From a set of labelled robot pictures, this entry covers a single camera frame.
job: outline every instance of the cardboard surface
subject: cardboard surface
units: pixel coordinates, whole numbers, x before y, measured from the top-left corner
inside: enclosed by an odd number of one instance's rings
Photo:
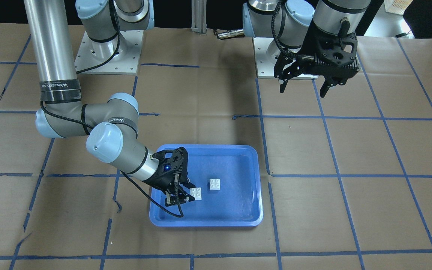
[[[84,28],[69,29],[76,53]],[[150,202],[86,137],[48,148],[28,37],[26,24],[0,24],[0,269],[432,269],[432,40],[359,37],[364,68],[324,99],[321,77],[284,94],[257,79],[250,38],[189,29],[147,31],[138,76],[78,75],[84,103],[135,95],[138,140],[153,151],[257,150],[262,223],[208,229],[151,224]]]

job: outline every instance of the tray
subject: tray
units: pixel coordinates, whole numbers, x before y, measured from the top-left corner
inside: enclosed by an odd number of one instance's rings
[[[187,177],[202,188],[202,200],[181,204],[184,217],[168,215],[150,204],[149,219],[160,227],[252,227],[263,220],[258,155],[248,145],[162,145],[158,151],[185,147]],[[219,178],[221,189],[209,190],[209,179]],[[151,198],[164,205],[166,196],[151,188]],[[178,207],[168,207],[179,213]]]

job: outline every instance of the white lego block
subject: white lego block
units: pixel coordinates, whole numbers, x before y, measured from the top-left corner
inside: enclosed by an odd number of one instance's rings
[[[194,197],[195,200],[200,201],[203,197],[201,197],[201,188],[200,187],[194,187],[190,189],[191,196]]]
[[[218,179],[209,179],[209,190],[219,190],[221,188],[221,182]]]

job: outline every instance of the white mounting plate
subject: white mounting plate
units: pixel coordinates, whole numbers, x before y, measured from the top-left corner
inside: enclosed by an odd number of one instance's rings
[[[83,72],[83,74],[116,74],[116,75],[136,75],[139,67],[139,57],[141,56],[141,48],[143,46],[143,30],[121,31],[121,35],[127,41],[127,52],[124,58],[119,58],[120,55],[109,61],[107,64],[93,70]],[[101,60],[97,59],[91,53],[91,43],[86,32],[81,40],[81,46],[74,61],[76,70],[94,67],[101,64]]]
[[[254,37],[252,42],[254,44],[254,58],[256,59],[257,76],[260,79],[275,79],[274,67],[275,65],[268,59],[266,50],[269,44],[273,41],[271,37]],[[315,75],[301,74],[294,80],[313,80],[318,77]]]

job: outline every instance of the light blue joint cap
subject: light blue joint cap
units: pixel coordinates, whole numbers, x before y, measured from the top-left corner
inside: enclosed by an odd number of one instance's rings
[[[314,16],[314,8],[310,3],[305,0],[288,0],[286,2],[286,9],[295,21],[309,27]]]
[[[123,149],[123,133],[109,122],[99,123],[86,140],[86,150],[105,164],[115,161]]]
[[[48,123],[48,120],[46,119],[46,114],[42,109],[36,111],[36,120],[34,123],[36,124],[36,129],[39,134],[46,138],[65,138],[59,136],[56,131],[51,128],[50,123]]]
[[[248,3],[243,4],[243,30],[244,35],[250,38],[255,38],[254,29],[251,23],[251,17],[249,15]]]
[[[153,6],[153,0],[149,0],[149,24],[146,30],[153,29],[154,27],[155,27],[155,10]]]
[[[76,10],[81,20],[87,20],[100,13],[109,0],[76,0]]]
[[[112,99],[121,99],[122,101],[129,103],[136,110],[139,117],[139,104],[138,101],[133,96],[127,93],[116,93],[113,94],[111,97],[109,97],[108,101]]]

